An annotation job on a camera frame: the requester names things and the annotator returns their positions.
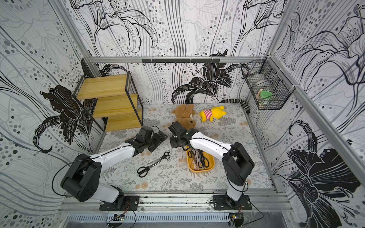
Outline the small black scissors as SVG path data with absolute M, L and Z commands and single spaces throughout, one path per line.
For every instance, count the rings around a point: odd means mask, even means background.
M 151 162 L 151 164 L 149 165 L 149 167 L 153 167 L 157 164 L 159 164 L 163 159 L 169 160 L 170 159 L 170 151 L 167 151 L 164 153 L 163 156 L 161 156 L 160 158 L 156 159 L 155 161 Z

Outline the pink kitchen scissors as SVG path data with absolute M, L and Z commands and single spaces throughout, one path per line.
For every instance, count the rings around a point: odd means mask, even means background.
M 191 158 L 193 160 L 193 166 L 195 171 L 199 171 L 202 169 L 202 163 L 200 160 L 200 155 L 191 155 Z

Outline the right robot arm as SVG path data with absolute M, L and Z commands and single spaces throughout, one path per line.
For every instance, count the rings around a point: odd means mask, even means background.
M 237 204 L 241 200 L 246 179 L 255 167 L 253 160 L 241 143 L 220 142 L 191 129 L 181 135 L 171 136 L 170 144 L 172 148 L 188 146 L 220 159 L 229 183 L 226 192 L 227 201 Z

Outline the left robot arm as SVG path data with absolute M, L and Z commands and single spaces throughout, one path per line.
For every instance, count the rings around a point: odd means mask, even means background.
M 61 181 L 61 188 L 80 202 L 89 199 L 105 203 L 122 203 L 124 193 L 121 189 L 100 182 L 100 175 L 115 164 L 135 157 L 145 149 L 153 152 L 167 139 L 162 131 L 154 133 L 152 129 L 141 129 L 134 138 L 108 151 L 88 156 L 76 157 Z

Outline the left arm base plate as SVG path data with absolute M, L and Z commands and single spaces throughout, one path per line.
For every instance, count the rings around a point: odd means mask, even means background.
M 100 211 L 126 211 L 127 209 L 136 211 L 139 205 L 140 196 L 123 195 L 119 196 L 113 203 L 102 201 Z

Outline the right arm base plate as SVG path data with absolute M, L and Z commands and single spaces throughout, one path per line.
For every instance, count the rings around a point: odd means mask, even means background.
M 248 195 L 241 195 L 238 201 L 232 200 L 227 195 L 214 195 L 210 200 L 216 211 L 250 211 L 252 210 L 252 204 Z

